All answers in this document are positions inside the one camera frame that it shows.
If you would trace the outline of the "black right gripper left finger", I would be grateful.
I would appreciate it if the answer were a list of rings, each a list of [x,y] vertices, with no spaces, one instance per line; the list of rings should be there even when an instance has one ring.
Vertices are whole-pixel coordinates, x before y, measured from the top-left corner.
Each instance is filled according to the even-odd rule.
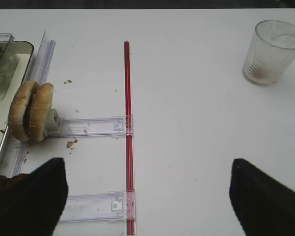
[[[68,197],[63,158],[0,192],[0,236],[51,236]]]

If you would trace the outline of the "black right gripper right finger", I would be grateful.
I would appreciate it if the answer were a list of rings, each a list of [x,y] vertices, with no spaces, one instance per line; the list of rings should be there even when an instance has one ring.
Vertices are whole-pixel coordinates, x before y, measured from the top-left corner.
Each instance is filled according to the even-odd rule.
[[[295,236],[295,192],[245,159],[232,163],[229,197],[247,236]]]

